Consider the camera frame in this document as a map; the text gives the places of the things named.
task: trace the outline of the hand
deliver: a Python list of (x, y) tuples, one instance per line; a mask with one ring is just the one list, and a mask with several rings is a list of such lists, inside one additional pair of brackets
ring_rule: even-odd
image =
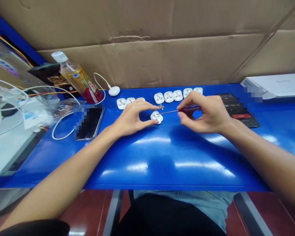
[(196, 119), (190, 119), (190, 114), (178, 112), (180, 123), (192, 129), (196, 133), (223, 133), (227, 127), (234, 124), (225, 109), (220, 96), (203, 96), (194, 91), (181, 101), (177, 109), (197, 104), (201, 107), (203, 115)]
[(159, 107), (154, 106), (142, 99), (137, 99), (133, 103), (126, 105), (125, 109), (112, 124), (114, 130), (119, 132), (118, 135), (126, 136), (133, 134), (145, 127), (158, 124), (158, 120), (141, 121), (139, 113), (144, 110), (157, 110)]

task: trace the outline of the red floor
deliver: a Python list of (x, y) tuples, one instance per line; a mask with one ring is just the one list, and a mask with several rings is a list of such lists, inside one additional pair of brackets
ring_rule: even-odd
[[(295, 235), (295, 209), (282, 203), (274, 193), (249, 192), (249, 196), (274, 236)], [(112, 197), (112, 190), (87, 190), (64, 212), (61, 220), (70, 224), (70, 236), (102, 235)], [(130, 207), (128, 192), (124, 191), (120, 219)], [(0, 218), (0, 225), (7, 216)], [(234, 202), (228, 208), (226, 231), (229, 236), (250, 233)]]

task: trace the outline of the black shirt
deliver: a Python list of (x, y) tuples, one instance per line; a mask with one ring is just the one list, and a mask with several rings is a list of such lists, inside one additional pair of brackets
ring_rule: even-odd
[[(11, 226), (0, 236), (68, 235), (60, 220), (38, 220)], [(223, 230), (194, 205), (155, 194), (134, 200), (112, 235), (223, 235)]]

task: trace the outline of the left hand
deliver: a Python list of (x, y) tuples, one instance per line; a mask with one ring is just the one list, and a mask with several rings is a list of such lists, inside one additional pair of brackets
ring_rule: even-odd
[(118, 117), (118, 119), (112, 124), (114, 130), (118, 132), (120, 136), (127, 136), (133, 134), (145, 127), (158, 124), (157, 120), (141, 121), (139, 113), (144, 110), (157, 110), (158, 106), (154, 106), (147, 101), (141, 99), (135, 100), (133, 103), (126, 105), (125, 109)]

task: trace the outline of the red screwdriver handle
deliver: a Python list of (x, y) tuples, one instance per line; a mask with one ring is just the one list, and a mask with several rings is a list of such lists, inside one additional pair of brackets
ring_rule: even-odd
[(201, 107), (199, 107), (197, 104), (194, 104), (194, 105), (190, 105), (190, 106), (185, 106), (184, 108), (179, 109), (178, 111), (182, 111), (184, 113), (187, 113), (187, 112), (192, 112), (192, 111), (196, 111), (196, 110), (201, 110)]

